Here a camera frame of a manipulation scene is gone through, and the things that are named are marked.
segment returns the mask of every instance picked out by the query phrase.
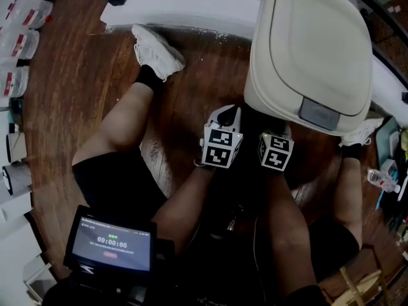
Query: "water bottle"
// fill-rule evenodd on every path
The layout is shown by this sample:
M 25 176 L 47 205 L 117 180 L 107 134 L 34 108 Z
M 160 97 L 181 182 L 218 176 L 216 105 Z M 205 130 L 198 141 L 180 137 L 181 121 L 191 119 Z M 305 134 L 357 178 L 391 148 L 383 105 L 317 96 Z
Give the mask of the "water bottle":
M 374 169 L 369 169 L 367 173 L 367 180 L 377 187 L 380 187 L 383 191 L 387 193 L 396 192 L 399 193 L 401 190 L 401 186 L 397 185 L 395 179 L 391 176 Z
M 15 0 L 8 7 L 6 20 L 12 24 L 38 29 L 51 14 L 53 4 L 44 0 Z
M 27 89 L 29 67 L 0 67 L 0 98 L 19 98 Z
M 38 47 L 39 32 L 34 29 L 0 27 L 0 57 L 31 59 Z

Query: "black sock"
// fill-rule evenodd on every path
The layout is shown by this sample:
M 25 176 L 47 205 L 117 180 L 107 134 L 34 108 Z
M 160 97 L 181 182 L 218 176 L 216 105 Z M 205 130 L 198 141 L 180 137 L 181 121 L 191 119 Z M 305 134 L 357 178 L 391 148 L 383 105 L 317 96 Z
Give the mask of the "black sock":
M 146 64 L 140 68 L 140 72 L 135 80 L 135 83 L 143 83 L 149 86 L 153 92 L 159 91 L 163 87 L 163 81 L 157 77 L 154 70 Z
M 361 150 L 363 146 L 361 144 L 353 144 L 351 146 L 343 146 L 343 159 L 346 157 L 352 157 L 354 159 L 360 160 Z

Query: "white sneaker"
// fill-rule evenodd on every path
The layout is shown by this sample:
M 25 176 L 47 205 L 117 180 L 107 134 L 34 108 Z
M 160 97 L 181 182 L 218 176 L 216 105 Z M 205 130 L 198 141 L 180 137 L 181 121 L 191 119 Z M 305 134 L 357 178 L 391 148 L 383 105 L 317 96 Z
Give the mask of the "white sneaker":
M 167 77 L 180 71 L 186 65 L 183 56 L 167 41 L 151 29 L 142 25 L 133 25 L 132 33 L 137 39 L 136 58 L 141 66 L 150 66 L 157 77 L 164 82 Z
M 342 137 L 339 146 L 351 146 L 354 144 L 370 145 L 371 138 L 369 138 L 369 136 L 381 126 L 383 120 L 384 118 L 364 120 L 356 131 Z

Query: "hardwood floor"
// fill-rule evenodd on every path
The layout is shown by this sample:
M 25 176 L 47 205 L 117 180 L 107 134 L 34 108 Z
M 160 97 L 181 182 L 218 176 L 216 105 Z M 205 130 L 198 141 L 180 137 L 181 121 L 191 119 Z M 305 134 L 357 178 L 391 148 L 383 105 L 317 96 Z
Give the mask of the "hardwood floor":
M 33 216 L 47 256 L 60 278 L 66 241 L 78 204 L 85 201 L 71 174 L 71 160 L 107 112 L 136 78 L 135 39 L 129 31 L 105 33 L 99 16 L 103 0 L 53 0 L 54 21 L 41 30 L 31 62 L 24 98 L 24 131 L 33 173 Z M 193 168 L 198 138 L 211 111 L 242 102 L 251 43 L 210 31 L 161 29 L 187 61 L 156 97 L 142 154 L 164 193 L 183 182 Z M 309 222 L 327 209 L 340 166 L 338 140 L 292 125 L 295 141 L 287 178 Z M 402 267 L 401 250 L 388 233 L 379 190 L 365 179 L 376 167 L 374 144 L 364 148 L 363 237 L 373 244 L 388 279 Z M 371 256 L 361 253 L 349 267 L 358 280 L 374 270 Z M 321 287 L 332 296 L 346 284 L 339 275 Z

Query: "timer digits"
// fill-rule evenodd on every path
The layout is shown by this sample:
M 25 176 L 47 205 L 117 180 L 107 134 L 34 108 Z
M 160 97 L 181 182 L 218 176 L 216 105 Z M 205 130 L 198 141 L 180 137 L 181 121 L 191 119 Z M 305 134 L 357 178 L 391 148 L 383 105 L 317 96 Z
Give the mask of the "timer digits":
M 118 246 L 118 247 L 123 247 L 126 248 L 128 245 L 128 243 L 125 242 L 117 242 L 115 240 L 112 239 L 105 239 L 103 237 L 98 237 L 98 242 L 101 242 L 102 244 L 108 244 L 108 245 L 112 245 L 112 246 Z

